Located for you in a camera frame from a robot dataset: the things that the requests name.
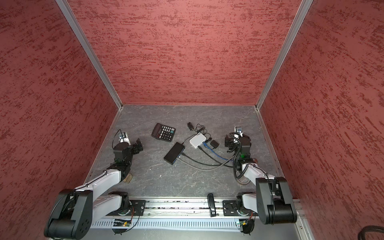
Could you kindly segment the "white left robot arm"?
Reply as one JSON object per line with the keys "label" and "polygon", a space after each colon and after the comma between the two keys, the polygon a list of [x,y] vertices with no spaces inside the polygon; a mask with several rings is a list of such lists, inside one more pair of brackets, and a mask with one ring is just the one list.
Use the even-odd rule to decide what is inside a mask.
{"label": "white left robot arm", "polygon": [[114,162],[101,175],[82,186],[62,190],[46,223],[44,236],[53,240],[80,240],[92,224],[108,214],[127,217],[130,223],[134,216],[142,216],[143,201],[135,204],[126,192],[108,192],[127,180],[133,156],[141,151],[140,140],[133,145],[122,141],[113,148]]}

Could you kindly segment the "black smartphone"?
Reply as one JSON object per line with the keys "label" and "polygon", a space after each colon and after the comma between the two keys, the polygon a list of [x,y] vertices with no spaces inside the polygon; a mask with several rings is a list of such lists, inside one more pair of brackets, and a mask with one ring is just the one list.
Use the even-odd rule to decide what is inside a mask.
{"label": "black smartphone", "polygon": [[181,155],[181,153],[184,151],[185,146],[179,142],[176,142],[173,147],[168,151],[166,156],[164,157],[164,160],[173,165],[177,158]]}

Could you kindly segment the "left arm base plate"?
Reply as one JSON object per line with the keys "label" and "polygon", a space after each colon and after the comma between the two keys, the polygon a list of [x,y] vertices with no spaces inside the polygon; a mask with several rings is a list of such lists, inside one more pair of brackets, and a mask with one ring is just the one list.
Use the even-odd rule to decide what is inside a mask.
{"label": "left arm base plate", "polygon": [[145,200],[131,200],[130,205],[123,210],[117,210],[112,213],[114,216],[132,217],[143,216],[147,201]]}

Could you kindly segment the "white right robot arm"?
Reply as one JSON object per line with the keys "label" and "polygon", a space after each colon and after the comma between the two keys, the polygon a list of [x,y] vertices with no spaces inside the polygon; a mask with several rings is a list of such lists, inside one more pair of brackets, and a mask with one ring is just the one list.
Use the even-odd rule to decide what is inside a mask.
{"label": "white right robot arm", "polygon": [[245,178],[256,187],[255,193],[239,193],[236,208],[241,216],[256,213],[265,225],[295,223],[298,214],[288,185],[283,177],[275,177],[258,166],[251,157],[250,137],[241,133],[226,135],[225,146],[232,157],[234,178]]}

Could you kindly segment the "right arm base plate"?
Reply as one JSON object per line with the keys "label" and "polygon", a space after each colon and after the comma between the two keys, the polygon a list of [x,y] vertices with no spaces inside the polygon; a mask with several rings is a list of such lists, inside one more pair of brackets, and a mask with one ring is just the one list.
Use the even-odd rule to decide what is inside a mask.
{"label": "right arm base plate", "polygon": [[223,200],[223,214],[225,217],[250,217],[256,213],[243,207],[238,208],[235,200]]}

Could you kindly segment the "white network switch box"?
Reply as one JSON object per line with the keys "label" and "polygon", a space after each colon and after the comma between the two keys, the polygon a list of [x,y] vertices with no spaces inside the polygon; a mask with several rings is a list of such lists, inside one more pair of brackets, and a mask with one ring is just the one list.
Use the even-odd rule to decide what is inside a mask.
{"label": "white network switch box", "polygon": [[205,142],[207,140],[207,138],[205,137],[204,134],[202,133],[198,133],[197,135],[193,136],[190,140],[189,140],[189,143],[191,144],[191,146],[195,149],[197,149],[200,145],[203,144],[203,142]]}

